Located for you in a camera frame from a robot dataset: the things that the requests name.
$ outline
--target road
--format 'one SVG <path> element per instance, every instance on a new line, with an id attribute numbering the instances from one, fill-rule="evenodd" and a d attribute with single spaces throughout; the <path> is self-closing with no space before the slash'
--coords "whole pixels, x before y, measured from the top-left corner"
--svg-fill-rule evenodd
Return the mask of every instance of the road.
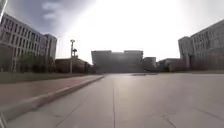
<path id="1" fill-rule="evenodd" d="M 223 128 L 224 75 L 109 75 L 9 128 Z"/>

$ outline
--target curb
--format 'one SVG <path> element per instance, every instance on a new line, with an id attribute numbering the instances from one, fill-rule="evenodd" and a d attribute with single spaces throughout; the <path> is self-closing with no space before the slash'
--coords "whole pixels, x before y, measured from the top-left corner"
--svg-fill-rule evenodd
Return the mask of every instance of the curb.
<path id="1" fill-rule="evenodd" d="M 48 104 L 56 99 L 59 99 L 60 97 L 63 97 L 65 95 L 70 94 L 74 91 L 77 91 L 89 84 L 92 84 L 104 77 L 105 76 L 102 76 L 102 77 L 96 78 L 94 80 L 89 80 L 87 82 L 83 82 L 80 85 L 75 86 L 75 87 L 66 87 L 66 88 L 60 89 L 56 92 L 51 92 L 48 94 L 44 94 L 44 95 L 40 95 L 40 96 L 33 97 L 30 99 L 26 99 L 20 103 L 5 106 L 5 107 L 1 108 L 0 111 L 4 114 L 5 119 L 7 121 L 10 121 L 10 120 L 13 120 L 29 111 L 35 110 L 45 104 Z"/>

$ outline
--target building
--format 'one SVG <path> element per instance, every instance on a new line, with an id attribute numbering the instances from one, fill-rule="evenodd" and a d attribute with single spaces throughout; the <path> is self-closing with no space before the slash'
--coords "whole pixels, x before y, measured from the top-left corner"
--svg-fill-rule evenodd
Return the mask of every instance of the building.
<path id="1" fill-rule="evenodd" d="M 190 49 L 191 68 L 224 69 L 224 20 L 187 37 L 188 41 L 179 40 L 180 54 L 188 58 L 184 51 L 186 42 L 192 42 Z"/>
<path id="2" fill-rule="evenodd" d="M 175 72 L 185 70 L 183 59 L 167 58 L 157 62 L 157 70 L 162 72 Z"/>
<path id="3" fill-rule="evenodd" d="M 145 57 L 143 59 L 143 68 L 146 71 L 155 71 L 155 69 L 156 69 L 156 57 Z"/>
<path id="4" fill-rule="evenodd" d="M 138 73 L 142 68 L 143 51 L 92 51 L 93 65 L 99 73 Z"/>
<path id="5" fill-rule="evenodd" d="M 0 44 L 11 47 L 11 53 L 7 52 L 12 55 L 9 69 L 17 70 L 18 60 L 23 55 L 42 55 L 55 59 L 57 39 L 49 34 L 43 35 L 4 13 L 0 24 Z"/>
<path id="6" fill-rule="evenodd" d="M 189 70 L 193 66 L 193 41 L 190 37 L 183 37 L 178 40 L 178 44 L 180 49 L 180 58 L 183 59 L 185 63 L 185 68 Z"/>
<path id="7" fill-rule="evenodd" d="M 56 59 L 55 66 L 57 72 L 60 73 L 69 73 L 70 72 L 70 58 L 65 59 Z M 86 61 L 79 59 L 77 56 L 72 58 L 72 69 L 73 73 L 88 73 L 90 70 L 90 64 Z"/>

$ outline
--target lamp post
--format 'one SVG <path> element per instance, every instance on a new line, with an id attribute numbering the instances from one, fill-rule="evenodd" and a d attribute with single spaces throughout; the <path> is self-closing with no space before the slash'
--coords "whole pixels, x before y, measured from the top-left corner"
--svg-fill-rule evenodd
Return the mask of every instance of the lamp post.
<path id="1" fill-rule="evenodd" d="M 2 20 L 7 1 L 8 0 L 0 0 L 0 21 Z"/>
<path id="2" fill-rule="evenodd" d="M 72 46 L 71 46 L 71 60 L 70 60 L 70 73 L 72 73 L 72 57 L 73 57 L 73 44 L 75 43 L 75 40 L 71 40 Z"/>

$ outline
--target sky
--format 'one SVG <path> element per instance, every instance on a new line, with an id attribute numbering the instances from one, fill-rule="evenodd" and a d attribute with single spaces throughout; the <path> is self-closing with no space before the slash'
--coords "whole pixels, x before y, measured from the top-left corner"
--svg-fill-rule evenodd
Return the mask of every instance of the sky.
<path id="1" fill-rule="evenodd" d="M 58 38 L 56 58 L 91 63 L 93 50 L 179 57 L 178 39 L 224 19 L 223 0 L 9 0 L 6 13 Z"/>

